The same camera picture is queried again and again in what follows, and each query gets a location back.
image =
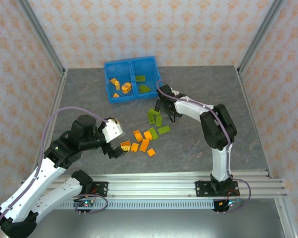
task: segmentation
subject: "blue bin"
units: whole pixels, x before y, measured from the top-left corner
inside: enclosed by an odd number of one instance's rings
[[[143,75],[146,77],[146,81],[136,83],[135,76]],[[160,80],[160,74],[154,56],[106,63],[105,78],[110,103],[129,102],[158,96],[156,83]],[[115,85],[110,82],[112,78],[116,78],[120,82],[120,86],[130,82],[132,90],[128,94],[124,94],[122,90],[117,91]],[[150,88],[151,91],[140,94],[138,87],[142,84]],[[115,93],[119,95],[119,98],[113,98]]]

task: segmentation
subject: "yellow lego brick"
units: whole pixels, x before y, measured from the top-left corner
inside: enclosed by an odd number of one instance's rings
[[[149,154],[149,156],[151,157],[152,155],[155,155],[155,151],[151,148],[147,151],[147,153]]]
[[[146,152],[148,145],[149,145],[149,140],[143,139],[139,150],[143,151],[143,152]]]
[[[143,140],[143,136],[141,135],[139,130],[135,130],[134,135],[135,135],[135,138],[136,138],[137,142],[140,142],[140,141]]]
[[[122,145],[120,146],[124,151],[130,151],[131,146],[130,145]]]
[[[120,146],[124,146],[124,145],[131,146],[131,143],[130,143],[130,141],[128,141],[128,140],[126,140],[126,141],[120,143]]]
[[[139,144],[137,144],[137,143],[133,143],[133,145],[131,146],[131,151],[133,151],[133,152],[137,152],[137,150],[138,150],[138,146],[139,146]]]
[[[150,131],[147,130],[146,132],[144,132],[144,135],[147,140],[152,140],[152,135]]]
[[[116,87],[116,90],[120,89],[120,84],[118,80],[115,81],[115,87]]]
[[[123,93],[129,93],[131,90],[131,83],[125,83],[121,89],[123,90]]]
[[[115,85],[115,82],[117,81],[117,79],[116,78],[112,78],[110,81],[111,81],[112,84]]]

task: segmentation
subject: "patterned wallpaper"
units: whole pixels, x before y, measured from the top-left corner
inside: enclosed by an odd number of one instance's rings
[[[274,176],[286,180],[298,222],[298,0],[284,3],[243,81]]]
[[[0,203],[29,176],[60,75],[15,0],[0,0]]]
[[[235,65],[273,0],[29,0],[64,67]]]

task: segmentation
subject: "cable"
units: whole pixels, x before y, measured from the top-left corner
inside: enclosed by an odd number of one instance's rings
[[[47,128],[48,125],[50,124],[51,120],[54,118],[54,116],[64,110],[68,110],[68,109],[76,109],[76,110],[80,110],[83,111],[87,114],[90,114],[91,116],[100,119],[103,122],[108,122],[107,120],[105,120],[104,118],[84,109],[84,108],[80,108],[80,107],[74,107],[74,106],[68,106],[68,107],[63,107],[63,108],[59,108],[57,109],[54,113],[52,113],[52,115],[49,117],[48,121],[46,122],[43,132],[42,132],[42,136],[41,136],[41,147],[40,147],[40,154],[39,154],[39,161],[38,161],[38,167],[36,169],[35,175],[33,177],[33,179],[31,180],[31,182],[29,183],[29,185],[25,188],[25,190],[19,195],[17,196],[13,202],[10,203],[10,205],[8,205],[7,209],[5,209],[2,214],[0,215],[0,221],[2,220],[2,218],[6,215],[6,213],[14,206],[14,204],[17,203],[18,200],[20,200],[20,198],[30,189],[30,187],[33,185],[33,183],[35,182],[38,174],[40,173],[41,170],[41,166],[42,166],[42,161],[43,161],[43,151],[44,151],[44,140],[45,140],[45,136],[46,136],[46,132],[47,132]]]
[[[233,177],[231,176],[231,174],[229,173],[229,164],[230,164],[229,147],[231,146],[231,141],[230,141],[230,138],[229,138],[229,136],[228,136],[228,133],[227,133],[227,131],[225,130],[225,127],[224,127],[224,125],[222,124],[221,120],[219,119],[218,115],[217,115],[211,108],[209,108],[208,105],[206,105],[206,104],[204,104],[204,103],[200,103],[200,102],[197,102],[197,101],[192,100],[192,99],[181,99],[181,98],[176,98],[176,97],[172,97],[172,96],[170,96],[170,95],[165,94],[165,93],[162,92],[162,90],[160,89],[160,87],[159,87],[159,83],[165,83],[165,82],[163,82],[162,80],[159,80],[159,81],[156,83],[156,87],[157,87],[159,93],[161,93],[162,95],[166,96],[167,98],[174,99],[174,100],[176,100],[176,101],[180,101],[180,102],[190,102],[190,103],[196,104],[196,105],[198,105],[198,106],[202,106],[203,108],[205,108],[206,110],[208,110],[210,113],[212,113],[212,115],[214,116],[214,118],[216,119],[216,121],[219,123],[219,125],[220,125],[220,127],[221,127],[221,129],[222,129],[222,131],[223,131],[223,133],[224,133],[224,135],[225,135],[225,137],[226,137],[226,139],[227,139],[227,146],[226,146],[226,172],[227,172],[227,175],[228,175],[228,177],[229,177],[230,179],[232,179],[232,180],[235,180],[235,181],[241,181],[241,182],[245,183],[246,186],[248,187],[248,191],[249,191],[248,198],[247,198],[246,202],[245,202],[242,206],[240,206],[240,207],[238,207],[238,208],[236,208],[236,209],[234,209],[234,210],[227,211],[226,213],[229,213],[229,212],[235,212],[235,211],[237,211],[238,209],[240,209],[241,207],[244,207],[245,204],[247,204],[247,203],[249,202],[249,200],[250,200],[250,197],[251,197],[251,194],[252,194],[252,192],[251,192],[251,188],[250,188],[248,182],[246,182],[245,180],[242,180],[242,179],[240,179],[240,178],[236,178],[236,179],[235,179],[235,178],[233,178]]]
[[[95,211],[92,211],[92,212],[87,212],[86,214],[94,214],[94,213],[97,213],[97,212],[102,212],[102,211],[104,211],[104,210],[108,207],[108,200],[107,200],[105,197],[101,196],[101,195],[96,195],[96,194],[80,194],[80,195],[77,195],[77,196],[75,196],[75,197],[86,197],[86,196],[88,196],[88,197],[100,197],[100,198],[104,199],[105,202],[106,202],[106,205],[105,205],[103,208],[98,209],[98,210],[95,210]],[[83,203],[83,202],[76,204],[76,206],[75,206],[75,211],[76,211],[77,213],[79,213],[77,207],[78,207],[80,204],[82,204],[82,203]]]

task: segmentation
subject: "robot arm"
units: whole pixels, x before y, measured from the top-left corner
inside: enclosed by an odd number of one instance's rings
[[[103,153],[108,154],[110,159],[118,158],[126,153],[121,147],[113,149],[110,144],[113,139],[123,134],[120,124],[115,119],[109,118],[108,122],[103,122],[99,128],[95,124],[95,118],[82,115],[73,122],[70,131],[51,142],[50,147],[44,153],[42,166],[33,185],[0,221],[1,229],[7,235],[14,237],[13,234],[20,234],[21,230],[34,229],[37,222],[48,214],[55,205],[58,205],[61,200],[78,195],[81,192],[84,183],[81,179],[72,177],[62,187],[40,198],[48,186],[81,157],[82,151],[101,147]],[[14,195],[0,205],[0,216],[17,196],[24,193],[25,188],[33,180],[36,170]]]
[[[213,155],[213,169],[211,174],[211,180],[214,181],[214,190],[219,191],[221,187],[220,185],[230,180],[227,174],[226,165],[227,163],[229,164],[230,161],[230,151],[232,144],[229,146],[229,148],[227,148],[227,139],[222,129],[215,121],[214,116],[212,115],[212,113],[210,113],[209,110],[213,110],[220,118],[222,124],[225,127],[225,130],[229,135],[231,143],[233,143],[237,131],[225,106],[222,104],[219,104],[217,106],[195,104],[194,102],[192,102],[193,100],[191,100],[188,96],[173,90],[168,85],[161,86],[160,90],[168,96],[181,99],[179,101],[171,99],[161,94],[159,90],[157,90],[160,98],[159,100],[161,101],[158,101],[157,104],[162,103],[172,122],[175,122],[176,117],[182,117],[182,115],[187,115],[201,123],[204,138],[207,144],[211,147]]]

